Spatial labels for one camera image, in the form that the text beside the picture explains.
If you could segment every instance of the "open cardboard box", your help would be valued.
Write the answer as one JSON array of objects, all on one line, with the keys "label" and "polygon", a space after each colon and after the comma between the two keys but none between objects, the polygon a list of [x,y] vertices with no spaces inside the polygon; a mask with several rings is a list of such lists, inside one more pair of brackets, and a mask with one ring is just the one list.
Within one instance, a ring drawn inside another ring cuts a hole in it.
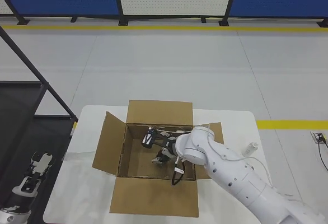
[{"label": "open cardboard box", "polygon": [[[182,180],[171,186],[174,162],[152,164],[160,146],[148,149],[141,145],[149,126],[191,130],[193,104],[130,100],[126,123],[106,112],[92,167],[117,176],[110,212],[199,217],[196,180],[209,176],[202,166],[185,161]],[[213,123],[210,128],[215,141],[223,143],[221,123]]]}]

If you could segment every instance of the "floor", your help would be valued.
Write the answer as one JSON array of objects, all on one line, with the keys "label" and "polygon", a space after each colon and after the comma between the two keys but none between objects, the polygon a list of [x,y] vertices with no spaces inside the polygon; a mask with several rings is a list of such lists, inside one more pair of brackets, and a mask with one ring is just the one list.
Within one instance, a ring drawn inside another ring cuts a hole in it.
[{"label": "floor", "polygon": [[[328,120],[328,33],[8,34],[77,115],[88,104],[125,106],[129,99],[151,99],[191,101],[196,109],[248,110],[257,120]],[[1,38],[0,80],[36,80]],[[46,95],[37,113],[65,111]],[[310,130],[260,130],[260,136],[274,185],[328,220],[328,173]]]}]

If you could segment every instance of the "yellow floor line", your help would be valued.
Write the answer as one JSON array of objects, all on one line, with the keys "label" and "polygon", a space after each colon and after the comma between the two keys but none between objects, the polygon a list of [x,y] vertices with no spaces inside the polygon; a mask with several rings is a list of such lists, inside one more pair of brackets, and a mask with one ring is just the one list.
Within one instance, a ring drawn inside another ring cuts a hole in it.
[{"label": "yellow floor line", "polygon": [[328,130],[328,120],[257,120],[259,129]]},{"label": "yellow floor line", "polygon": [[168,30],[168,31],[251,31],[251,32],[328,32],[320,27],[249,27],[249,26],[97,26],[97,25],[2,25],[7,30]]}]

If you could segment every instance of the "white table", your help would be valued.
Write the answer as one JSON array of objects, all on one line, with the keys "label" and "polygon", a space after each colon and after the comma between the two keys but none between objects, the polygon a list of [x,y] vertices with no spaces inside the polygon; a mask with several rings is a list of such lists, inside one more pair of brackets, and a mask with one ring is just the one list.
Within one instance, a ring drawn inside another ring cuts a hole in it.
[{"label": "white table", "polygon": [[[233,196],[212,180],[198,180],[199,218],[145,216],[109,213],[115,176],[92,168],[92,162],[105,119],[109,111],[126,120],[126,106],[87,105],[76,130],[49,203],[44,213],[47,223],[235,223],[258,224],[257,218]],[[266,167],[259,131],[249,111],[194,110],[194,124],[221,122],[225,144],[240,152],[251,142],[259,149],[252,155]],[[264,168],[249,160],[260,177],[268,183]]]}]

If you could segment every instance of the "power outlet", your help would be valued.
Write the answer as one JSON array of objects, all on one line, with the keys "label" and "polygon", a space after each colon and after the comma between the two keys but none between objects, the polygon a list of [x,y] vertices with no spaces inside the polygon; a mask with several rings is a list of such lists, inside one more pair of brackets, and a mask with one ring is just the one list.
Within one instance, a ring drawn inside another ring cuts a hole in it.
[{"label": "power outlet", "polygon": [[319,140],[319,135],[323,135],[323,137],[326,139],[326,144],[328,144],[328,139],[326,135],[322,132],[311,132],[311,136],[316,144],[324,144],[323,141]]}]

